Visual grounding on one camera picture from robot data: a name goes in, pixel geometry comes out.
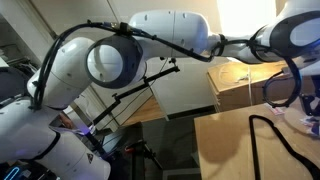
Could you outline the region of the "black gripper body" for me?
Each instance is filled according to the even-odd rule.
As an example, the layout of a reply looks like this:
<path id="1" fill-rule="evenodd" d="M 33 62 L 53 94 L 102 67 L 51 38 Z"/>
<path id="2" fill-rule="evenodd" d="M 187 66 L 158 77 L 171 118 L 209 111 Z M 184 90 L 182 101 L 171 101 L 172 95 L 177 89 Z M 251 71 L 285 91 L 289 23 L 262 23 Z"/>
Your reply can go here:
<path id="1" fill-rule="evenodd" d="M 311 77 L 315 91 L 313 95 L 307 95 L 301 93 L 299 95 L 301 106 L 303 111 L 308 116 L 319 117 L 320 116 L 320 101 L 315 108 L 311 107 L 311 103 L 316 99 L 320 98 L 320 75 L 314 75 Z"/>

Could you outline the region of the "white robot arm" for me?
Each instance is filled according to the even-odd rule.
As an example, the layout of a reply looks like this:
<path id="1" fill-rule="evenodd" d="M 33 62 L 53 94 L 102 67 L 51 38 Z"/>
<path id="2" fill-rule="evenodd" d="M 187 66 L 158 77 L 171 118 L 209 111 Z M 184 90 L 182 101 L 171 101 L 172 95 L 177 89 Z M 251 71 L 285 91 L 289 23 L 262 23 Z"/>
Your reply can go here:
<path id="1" fill-rule="evenodd" d="M 215 34 L 184 11 L 137 13 L 127 23 L 99 22 L 99 41 L 64 31 L 21 93 L 2 98 L 0 162 L 36 161 L 64 180 L 108 180 L 110 164 L 51 122 L 91 83 L 119 89 L 143 79 L 147 60 L 232 57 L 246 64 L 285 60 L 296 78 L 319 71 L 320 0 L 287 0 L 270 24 L 243 36 Z"/>

